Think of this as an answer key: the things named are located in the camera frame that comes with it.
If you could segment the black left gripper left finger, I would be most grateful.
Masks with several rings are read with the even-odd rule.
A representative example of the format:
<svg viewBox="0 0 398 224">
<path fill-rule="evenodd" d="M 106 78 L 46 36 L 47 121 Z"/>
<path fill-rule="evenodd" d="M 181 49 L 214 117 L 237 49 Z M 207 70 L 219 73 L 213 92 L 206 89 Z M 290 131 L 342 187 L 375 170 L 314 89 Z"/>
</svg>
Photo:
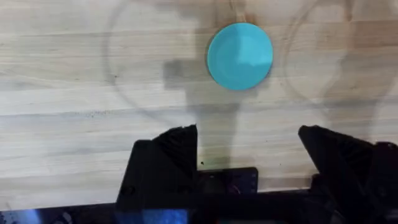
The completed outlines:
<svg viewBox="0 0 398 224">
<path fill-rule="evenodd" d="M 118 209 L 188 208 L 195 198 L 198 131 L 172 128 L 132 147 L 116 201 Z"/>
</svg>

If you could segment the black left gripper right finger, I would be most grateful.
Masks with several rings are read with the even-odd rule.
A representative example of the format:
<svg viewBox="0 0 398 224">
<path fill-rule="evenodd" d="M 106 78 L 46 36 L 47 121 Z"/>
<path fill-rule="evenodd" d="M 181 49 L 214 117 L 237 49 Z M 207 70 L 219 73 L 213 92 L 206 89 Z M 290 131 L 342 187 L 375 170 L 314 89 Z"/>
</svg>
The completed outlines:
<svg viewBox="0 0 398 224">
<path fill-rule="evenodd" d="M 347 223 L 397 223 L 397 145 L 321 126 L 298 135 Z"/>
</svg>

